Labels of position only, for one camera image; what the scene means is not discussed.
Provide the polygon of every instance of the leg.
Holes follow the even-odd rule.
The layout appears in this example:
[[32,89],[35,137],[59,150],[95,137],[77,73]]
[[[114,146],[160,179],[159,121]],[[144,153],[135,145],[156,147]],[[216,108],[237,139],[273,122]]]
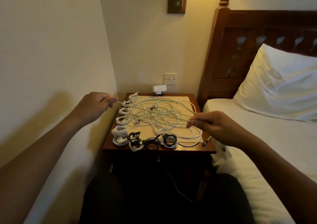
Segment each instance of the leg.
[[123,188],[112,174],[99,175],[89,184],[79,224],[125,223],[126,204]]
[[209,215],[227,223],[252,223],[255,220],[247,196],[238,180],[229,174],[216,174],[207,184],[204,198],[201,202],[203,215]]

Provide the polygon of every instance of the pillow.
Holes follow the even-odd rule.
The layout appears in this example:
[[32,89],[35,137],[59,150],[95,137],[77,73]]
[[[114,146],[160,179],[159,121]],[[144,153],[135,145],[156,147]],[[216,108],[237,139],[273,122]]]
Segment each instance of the pillow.
[[233,99],[262,115],[317,123],[317,58],[262,44]]

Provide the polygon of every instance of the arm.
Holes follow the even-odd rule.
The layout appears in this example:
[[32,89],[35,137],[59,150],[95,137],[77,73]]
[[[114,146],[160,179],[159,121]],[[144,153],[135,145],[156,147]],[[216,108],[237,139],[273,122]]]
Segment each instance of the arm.
[[22,223],[70,139],[117,101],[107,93],[85,95],[53,129],[0,169],[0,222]]
[[241,149],[255,163],[296,223],[317,223],[317,183],[297,170],[264,141],[220,111],[198,113],[187,128],[207,131],[224,145]]

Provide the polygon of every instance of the wooden nightstand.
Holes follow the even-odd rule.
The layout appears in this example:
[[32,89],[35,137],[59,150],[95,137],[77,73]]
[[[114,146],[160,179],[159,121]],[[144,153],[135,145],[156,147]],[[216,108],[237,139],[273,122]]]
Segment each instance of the wooden nightstand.
[[[129,95],[133,93],[127,93],[125,95],[124,100],[128,100]],[[195,96],[193,94],[183,94],[183,93],[164,93],[161,95],[155,95],[153,93],[139,93],[139,96],[187,96],[192,102],[195,107],[196,111],[200,112],[198,104],[196,102]],[[178,145],[175,150],[172,149],[166,149],[162,146],[159,147],[158,150],[146,150],[143,148],[142,150],[133,152],[130,150],[129,146],[126,145],[124,147],[118,147],[115,144],[113,144],[112,139],[113,139],[113,134],[111,133],[111,130],[116,126],[116,121],[114,119],[113,124],[111,128],[109,129],[109,133],[107,138],[105,139],[105,142],[103,144],[103,150],[106,151],[113,164],[115,163],[122,163],[126,161],[131,161],[131,158],[135,160],[142,160],[144,161],[149,161],[149,162],[156,162],[156,163],[161,163],[161,164],[169,164],[174,161],[181,161],[181,159],[186,160],[188,164],[190,164],[192,161],[197,162],[197,159],[200,159],[203,157],[210,157],[210,154],[216,153],[216,147],[213,144],[212,140],[210,140],[207,145],[203,146],[203,143],[199,143],[198,145],[194,147],[183,147]],[[206,132],[203,132],[203,141],[205,141],[208,137],[209,134]]]

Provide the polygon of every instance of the white bedsheet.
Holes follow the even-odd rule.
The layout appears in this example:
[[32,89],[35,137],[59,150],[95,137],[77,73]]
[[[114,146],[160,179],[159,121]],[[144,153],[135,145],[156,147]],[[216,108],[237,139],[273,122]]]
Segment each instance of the white bedsheet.
[[[204,112],[220,110],[264,140],[297,169],[317,182],[317,126],[263,116],[237,106],[231,99],[208,100]],[[213,155],[217,173],[235,176],[243,187],[257,223],[294,223],[254,163],[239,149]]]

